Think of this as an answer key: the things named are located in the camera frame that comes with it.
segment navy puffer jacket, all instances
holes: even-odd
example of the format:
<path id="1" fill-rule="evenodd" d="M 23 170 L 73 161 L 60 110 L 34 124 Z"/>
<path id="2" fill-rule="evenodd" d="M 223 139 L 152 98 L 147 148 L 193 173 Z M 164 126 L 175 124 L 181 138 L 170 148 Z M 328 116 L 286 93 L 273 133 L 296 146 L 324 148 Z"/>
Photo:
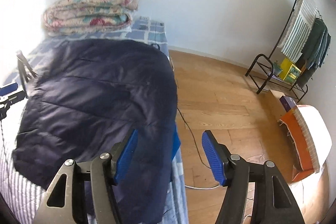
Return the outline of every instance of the navy puffer jacket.
<path id="1" fill-rule="evenodd" d="M 66 159 L 92 160 L 135 127 L 137 149 L 115 197 L 124 223 L 160 222 L 176 108 L 174 74 L 158 49 L 108 39 L 63 42 L 46 59 L 23 112 L 15 168 L 47 189 Z"/>

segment black cable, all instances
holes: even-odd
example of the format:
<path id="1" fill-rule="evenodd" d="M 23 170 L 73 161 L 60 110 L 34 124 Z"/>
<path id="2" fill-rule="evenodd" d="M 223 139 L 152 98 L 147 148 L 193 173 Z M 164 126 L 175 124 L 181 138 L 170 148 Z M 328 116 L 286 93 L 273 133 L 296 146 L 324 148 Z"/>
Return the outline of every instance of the black cable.
<path id="1" fill-rule="evenodd" d="M 184 117 L 183 117 L 181 111 L 179 110 L 179 108 L 177 108 L 177 110 L 178 110 L 178 112 L 180 113 L 180 115 L 181 115 L 181 117 L 182 117 L 182 120 L 184 121 L 184 123 L 186 124 L 186 126 L 189 128 L 191 135 L 193 136 L 194 143 L 195 143 L 195 145 L 196 145 L 196 149 L 197 149 L 197 153 L 198 153 L 199 159 L 201 160 L 202 164 L 203 164 L 205 167 L 211 169 L 209 166 L 207 166 L 207 165 L 203 162 L 202 157 L 201 157 L 201 154 L 200 154 L 200 151 L 198 150 L 198 146 L 197 146 L 197 143 L 196 143 L 195 136 L 194 136 L 194 134 L 193 134 L 193 132 L 192 132 L 190 126 L 188 125 L 188 123 L 187 123 L 186 120 L 184 119 Z"/>

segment cardboard box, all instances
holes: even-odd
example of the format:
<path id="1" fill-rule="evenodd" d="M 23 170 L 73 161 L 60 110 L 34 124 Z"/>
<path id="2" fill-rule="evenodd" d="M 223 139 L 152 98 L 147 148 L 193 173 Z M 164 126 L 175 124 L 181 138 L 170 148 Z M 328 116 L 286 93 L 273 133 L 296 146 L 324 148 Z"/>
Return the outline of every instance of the cardboard box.
<path id="1" fill-rule="evenodd" d="M 274 118 L 278 121 L 280 117 L 286 114 L 286 110 L 280 102 L 280 98 L 285 96 L 281 91 L 269 90 L 265 94 L 266 101 L 269 109 L 271 110 Z"/>

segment power cord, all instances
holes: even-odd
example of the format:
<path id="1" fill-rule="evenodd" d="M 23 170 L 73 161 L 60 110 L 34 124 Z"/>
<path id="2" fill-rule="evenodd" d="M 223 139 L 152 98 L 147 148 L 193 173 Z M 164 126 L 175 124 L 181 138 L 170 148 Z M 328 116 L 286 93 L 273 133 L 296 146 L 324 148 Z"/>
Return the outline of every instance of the power cord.
<path id="1" fill-rule="evenodd" d="M 203 164 L 205 167 L 211 169 L 209 166 L 207 166 L 207 165 L 203 162 L 202 157 L 201 157 L 201 154 L 200 154 L 200 151 L 199 151 L 198 146 L 197 146 L 197 142 L 196 142 L 195 136 L 194 136 L 194 134 L 193 134 L 193 131 L 191 130 L 190 126 L 188 125 L 188 123 L 187 123 L 186 120 L 184 119 L 184 117 L 183 117 L 181 111 L 179 110 L 179 108 L 177 108 L 177 110 L 178 110 L 178 112 L 180 113 L 181 118 L 182 118 L 182 120 L 184 121 L 185 125 L 189 128 L 189 131 L 190 131 L 191 135 L 193 136 L 194 143 L 195 143 L 195 146 L 196 146 L 196 149 L 197 149 L 197 153 L 198 153 L 199 159 L 201 160 L 202 164 Z M 221 186 L 221 185 L 218 184 L 218 185 L 216 185 L 216 186 L 209 187 L 209 188 L 201 188 L 201 187 L 193 187 L 193 186 L 185 185 L 186 188 L 189 188 L 189 189 L 195 189 L 195 190 L 212 190 L 212 189 L 215 189 L 215 188 L 217 188 L 217 187 L 219 187 L 219 186 Z"/>
<path id="2" fill-rule="evenodd" d="M 178 110 L 178 112 L 180 113 L 182 120 L 184 121 L 184 123 L 186 124 L 186 126 L 189 128 L 191 135 L 193 136 L 194 143 L 195 143 L 195 146 L 196 146 L 196 149 L 197 149 L 197 153 L 198 153 L 199 159 L 201 160 L 202 164 L 203 164 L 205 167 L 211 169 L 209 166 L 207 166 L 207 165 L 203 162 L 202 157 L 201 157 L 201 154 L 200 154 L 200 151 L 199 151 L 198 146 L 197 146 L 197 143 L 196 143 L 195 136 L 194 136 L 194 134 L 193 134 L 193 132 L 192 132 L 190 126 L 188 125 L 188 123 L 187 123 L 186 120 L 184 119 L 184 117 L 183 117 L 181 111 L 179 110 L 179 108 L 177 108 L 177 110 Z"/>
<path id="3" fill-rule="evenodd" d="M 252 217 L 252 215 L 247 215 L 244 217 L 244 220 L 243 220 L 243 223 L 245 222 L 245 220 L 248 218 L 248 217 Z"/>
<path id="4" fill-rule="evenodd" d="M 195 189 L 195 190 L 211 190 L 211 189 L 215 189 L 217 187 L 221 186 L 220 184 L 218 184 L 217 186 L 214 186 L 214 187 L 209 187 L 209 188 L 200 188 L 200 187 L 192 187 L 192 186 L 188 186 L 188 185 L 185 185 L 186 188 L 189 188 L 189 189 Z"/>

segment metal bolt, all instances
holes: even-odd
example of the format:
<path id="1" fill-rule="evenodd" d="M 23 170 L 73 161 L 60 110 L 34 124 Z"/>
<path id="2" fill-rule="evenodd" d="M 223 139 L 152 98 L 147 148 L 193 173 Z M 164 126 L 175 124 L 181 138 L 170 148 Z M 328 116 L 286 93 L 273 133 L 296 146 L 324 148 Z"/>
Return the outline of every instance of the metal bolt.
<path id="1" fill-rule="evenodd" d="M 73 163 L 74 163 L 74 160 L 72 160 L 72 159 L 66 160 L 66 161 L 64 162 L 64 164 L 65 164 L 66 166 L 71 166 L 71 165 L 73 165 Z"/>
<path id="2" fill-rule="evenodd" d="M 110 156 L 109 153 L 101 153 L 101 154 L 100 154 L 100 158 L 101 158 L 102 160 L 108 159 L 109 156 Z"/>
<path id="3" fill-rule="evenodd" d="M 270 161 L 270 160 L 266 161 L 266 165 L 267 165 L 268 167 L 274 167 L 274 166 L 275 166 L 274 162 L 272 162 L 272 161 Z"/>
<path id="4" fill-rule="evenodd" d="M 240 156 L 239 156 L 238 154 L 232 154 L 232 155 L 230 156 L 230 158 L 231 158 L 232 160 L 240 160 Z"/>

